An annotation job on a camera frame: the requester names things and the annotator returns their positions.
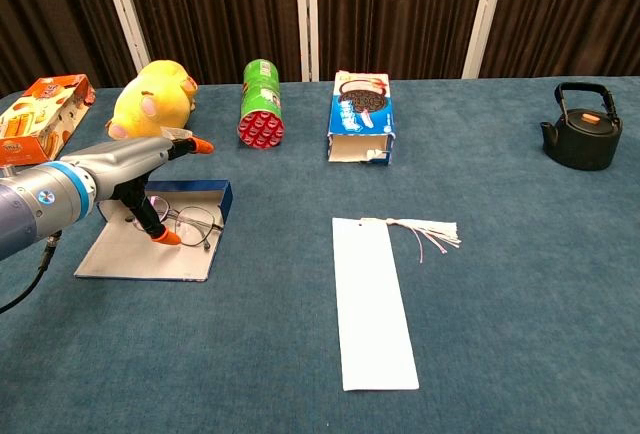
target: eyeglasses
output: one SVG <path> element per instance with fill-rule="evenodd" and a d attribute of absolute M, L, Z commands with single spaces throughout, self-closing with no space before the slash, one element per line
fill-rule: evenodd
<path fill-rule="evenodd" d="M 222 232 L 222 226 L 215 223 L 213 214 L 198 206 L 187 206 L 180 210 L 171 208 L 169 202 L 160 196 L 150 196 L 149 202 L 158 213 L 160 222 L 172 220 L 173 231 L 180 236 L 181 244 L 196 247 L 203 245 L 204 250 L 211 249 L 207 239 L 215 230 Z M 130 222 L 139 231 L 144 231 L 135 216 L 128 216 L 125 221 Z"/>

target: brown curtain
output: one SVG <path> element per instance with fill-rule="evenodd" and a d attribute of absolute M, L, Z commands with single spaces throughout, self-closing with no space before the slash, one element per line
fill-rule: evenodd
<path fill-rule="evenodd" d="M 273 61 L 299 81 L 296 0 L 133 0 L 149 55 L 173 59 L 201 83 L 242 81 L 244 66 Z"/>
<path fill-rule="evenodd" d="M 135 68 L 112 0 L 0 0 L 0 95 L 84 73 L 122 86 Z"/>
<path fill-rule="evenodd" d="M 478 0 L 318 0 L 320 78 L 462 75 Z"/>
<path fill-rule="evenodd" d="M 640 0 L 498 0 L 481 77 L 640 74 Z"/>

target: kettle spout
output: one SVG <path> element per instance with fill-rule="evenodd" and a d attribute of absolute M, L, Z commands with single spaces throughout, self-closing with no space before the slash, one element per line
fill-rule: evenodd
<path fill-rule="evenodd" d="M 542 128 L 544 145 L 548 147 L 555 147 L 556 142 L 558 142 L 558 130 L 556 129 L 556 126 L 550 122 L 541 122 L 540 127 Z"/>

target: blue tablecloth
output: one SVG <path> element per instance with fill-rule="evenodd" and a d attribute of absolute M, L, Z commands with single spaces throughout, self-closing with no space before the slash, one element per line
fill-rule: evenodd
<path fill-rule="evenodd" d="M 231 181 L 212 276 L 75 279 L 102 220 L 66 229 L 0 316 L 0 432 L 640 432 L 640 78 L 587 80 L 624 121 L 601 172 L 542 152 L 559 79 L 392 82 L 390 166 L 327 162 L 331 83 L 282 85 L 264 152 L 235 134 L 240 86 L 202 86 L 190 127 L 216 153 L 152 179 Z M 119 92 L 65 153 L 107 140 Z M 459 226 L 462 248 L 422 265 L 390 229 L 418 391 L 342 391 L 331 218 L 363 216 Z M 42 248 L 0 263 L 0 304 Z"/>

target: stuffed animal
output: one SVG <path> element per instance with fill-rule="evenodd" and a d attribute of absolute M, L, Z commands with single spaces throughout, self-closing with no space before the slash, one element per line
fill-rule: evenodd
<path fill-rule="evenodd" d="M 180 64 L 153 61 L 123 89 L 105 126 L 113 139 L 162 136 L 183 128 L 195 108 L 198 85 Z"/>

